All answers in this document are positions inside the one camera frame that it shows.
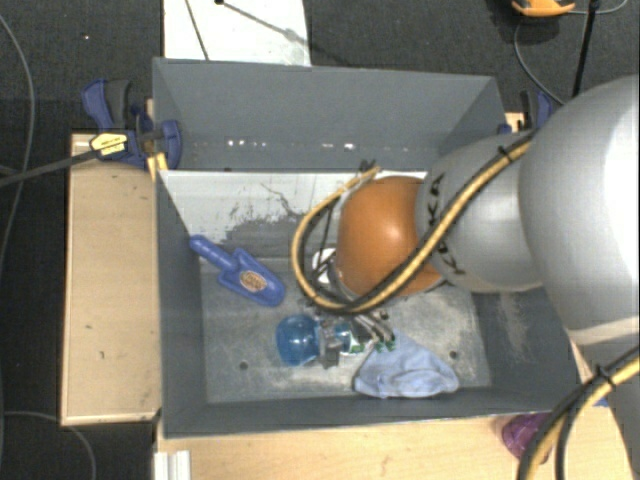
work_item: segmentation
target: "yellow cable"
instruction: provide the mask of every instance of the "yellow cable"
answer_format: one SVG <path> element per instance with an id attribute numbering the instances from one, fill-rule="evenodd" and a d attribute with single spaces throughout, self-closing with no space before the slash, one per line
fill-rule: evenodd
<path id="1" fill-rule="evenodd" d="M 624 384 L 634 375 L 637 375 L 640 372 L 640 357 L 636 357 L 634 360 L 629 362 L 627 365 L 620 368 L 616 373 L 611 375 L 611 381 L 615 385 Z M 607 382 L 602 386 L 596 388 L 591 396 L 587 399 L 586 403 L 583 404 L 578 413 L 576 414 L 576 419 L 584 412 L 584 410 L 588 407 L 591 407 L 598 400 L 608 395 L 612 390 L 611 385 Z M 527 474 L 525 476 L 526 480 L 533 480 L 538 470 L 538 467 L 544 462 L 545 457 L 551 451 L 553 445 L 557 442 L 558 437 L 560 437 L 560 432 L 562 431 L 562 426 L 564 425 L 565 420 L 567 419 L 566 412 L 560 416 L 553 426 L 549 429 L 540 443 L 538 444 L 536 451 L 531 457 L 531 462 Z"/>
<path id="2" fill-rule="evenodd" d="M 512 151 L 509 151 L 508 156 L 502 156 L 498 160 L 496 160 L 492 165 L 490 165 L 484 172 L 482 172 L 472 183 L 470 183 L 462 193 L 458 196 L 451 209 L 442 216 L 440 222 L 434 229 L 433 233 L 425 242 L 425 244 L 420 249 L 418 255 L 407 265 L 407 267 L 400 273 L 398 278 L 387 286 L 384 290 L 378 293 L 375 297 L 372 297 L 370 300 L 364 302 L 360 306 L 349 309 L 350 313 L 360 313 L 362 311 L 366 311 L 381 302 L 385 301 L 388 297 L 392 296 L 397 289 L 404 285 L 418 269 L 420 269 L 424 263 L 424 261 L 429 257 L 432 253 L 433 249 L 438 245 L 440 240 L 444 237 L 446 232 L 449 230 L 451 225 L 458 218 L 464 207 L 467 203 L 475 196 L 475 194 L 480 191 L 487 183 L 489 183 L 493 178 L 495 178 L 502 170 L 508 167 L 512 162 L 518 160 L 522 155 L 524 155 L 529 148 L 530 142 L 524 142 L 520 146 L 514 148 Z M 311 284 L 307 281 L 307 279 L 302 274 L 302 268 L 298 264 L 298 248 L 300 246 L 300 241 L 302 238 L 302 234 L 304 230 L 307 228 L 311 219 L 318 214 L 323 208 L 329 205 L 333 200 L 340 197 L 346 190 L 353 187 L 355 184 L 361 182 L 363 179 L 367 181 L 375 176 L 376 172 L 373 172 L 374 169 L 371 169 L 364 173 L 363 175 L 356 177 L 350 180 L 347 184 L 341 187 L 334 194 L 327 197 L 324 201 L 318 204 L 315 208 L 311 210 L 300 222 L 296 232 L 294 234 L 293 240 L 291 242 L 291 262 L 293 265 L 293 271 L 300 284 L 300 287 L 304 291 L 304 293 L 309 297 L 315 304 L 318 306 L 329 309 L 329 310 L 342 310 L 346 307 L 346 304 L 341 304 L 337 302 L 333 302 L 328 300 L 322 295 L 320 295 Z"/>
<path id="3" fill-rule="evenodd" d="M 293 272 L 296 276 L 296 279 L 298 280 L 298 283 L 300 284 L 300 287 L 305 292 L 305 294 L 307 294 L 307 296 L 311 298 L 314 302 L 316 302 L 316 299 L 319 298 L 320 295 L 316 292 L 313 286 L 311 286 L 311 284 L 309 284 L 307 279 L 304 277 L 302 273 L 302 267 L 298 263 L 298 248 L 302 240 L 302 235 L 304 231 L 307 229 L 307 227 L 309 226 L 309 223 L 311 222 L 311 220 L 318 213 L 320 213 L 324 208 L 326 208 L 334 200 L 338 199 L 342 194 L 352 189 L 359 183 L 366 183 L 368 181 L 371 181 L 375 177 L 375 175 L 378 174 L 379 172 L 380 172 L 380 167 L 375 166 L 369 169 L 368 171 L 360 174 L 359 176 L 356 176 L 350 179 L 344 185 L 342 185 L 338 190 L 336 190 L 333 194 L 331 194 L 329 197 L 325 198 L 322 202 L 316 205 L 300 221 L 300 224 L 298 225 L 296 232 L 293 235 L 293 239 L 291 241 L 291 264 L 293 265 Z M 322 299 L 322 301 L 324 302 L 324 304 L 320 304 L 320 302 L 317 302 L 317 304 L 322 305 L 323 307 L 327 307 L 328 309 L 340 309 L 343 307 L 342 304 L 337 304 L 337 303 L 331 302 L 330 300 Z"/>

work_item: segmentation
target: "clamp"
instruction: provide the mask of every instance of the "clamp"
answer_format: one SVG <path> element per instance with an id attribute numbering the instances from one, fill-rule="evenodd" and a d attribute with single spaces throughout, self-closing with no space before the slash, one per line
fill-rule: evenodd
<path id="1" fill-rule="evenodd" d="M 128 80 L 97 79 L 81 92 L 85 112 L 100 134 L 91 140 L 91 149 L 103 161 L 124 162 L 145 170 L 155 153 L 167 156 L 167 166 L 175 169 L 182 154 L 182 137 L 177 121 L 167 120 L 154 130 L 153 121 L 137 106 L 127 109 Z M 135 130 L 127 128 L 127 113 L 135 118 Z"/>

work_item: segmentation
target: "gray robot arm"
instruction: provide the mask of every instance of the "gray robot arm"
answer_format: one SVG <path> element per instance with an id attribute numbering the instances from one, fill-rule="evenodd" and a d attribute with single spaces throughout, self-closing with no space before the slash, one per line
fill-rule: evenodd
<path id="1" fill-rule="evenodd" d="M 429 208 L 517 139 L 492 137 L 434 165 L 418 199 L 418 232 L 428 228 Z M 431 261 L 471 291 L 543 285 L 592 366 L 638 346 L 638 77 L 588 91 L 553 115 L 522 160 L 474 199 Z M 640 378 L 608 400 L 638 478 Z"/>

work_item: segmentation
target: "black carpet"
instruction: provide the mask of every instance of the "black carpet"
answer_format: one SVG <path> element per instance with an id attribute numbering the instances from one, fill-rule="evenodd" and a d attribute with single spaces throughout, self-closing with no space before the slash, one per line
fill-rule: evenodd
<path id="1" fill-rule="evenodd" d="M 577 0 L 586 8 L 587 0 Z M 602 7 L 621 0 L 602 0 Z M 640 0 L 596 19 L 583 88 L 638 73 Z M 499 0 L 304 0 L 312 63 L 496 77 L 507 110 L 533 89 L 513 54 L 518 18 Z M 0 0 L 29 61 L 37 94 L 32 166 L 63 158 L 73 128 L 92 127 L 79 91 L 127 78 L 131 99 L 151 94 L 151 58 L 162 54 L 162 0 Z M 548 88 L 571 94 L 584 17 L 521 30 L 523 56 Z M 0 164 L 19 168 L 25 145 L 25 77 L 0 31 Z M 64 173 L 25 184 L 0 286 L 0 364 L 6 410 L 57 413 L 65 263 Z M 0 190 L 0 232 L 14 189 Z M 83 429 L 100 479 L 150 477 L 148 424 Z M 8 418 L 1 479 L 89 478 L 69 432 Z"/>

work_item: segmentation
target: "white paper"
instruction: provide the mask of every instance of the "white paper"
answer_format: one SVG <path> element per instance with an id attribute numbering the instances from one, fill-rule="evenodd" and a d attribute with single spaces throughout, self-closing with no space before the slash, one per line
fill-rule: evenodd
<path id="1" fill-rule="evenodd" d="M 188 0 L 210 60 L 310 66 L 302 0 Z M 205 55 L 185 0 L 164 0 L 164 55 Z"/>

